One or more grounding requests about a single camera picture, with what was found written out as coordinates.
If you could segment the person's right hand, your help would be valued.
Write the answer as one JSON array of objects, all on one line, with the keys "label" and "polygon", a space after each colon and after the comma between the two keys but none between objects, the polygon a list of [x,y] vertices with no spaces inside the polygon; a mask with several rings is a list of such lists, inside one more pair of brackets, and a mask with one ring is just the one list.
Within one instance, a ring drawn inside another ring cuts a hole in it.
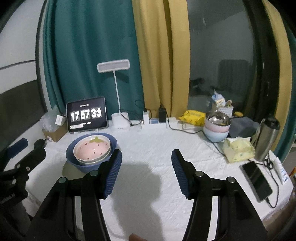
[{"label": "person's right hand", "polygon": [[129,237],[128,237],[129,241],[147,241],[146,239],[132,233]]}]

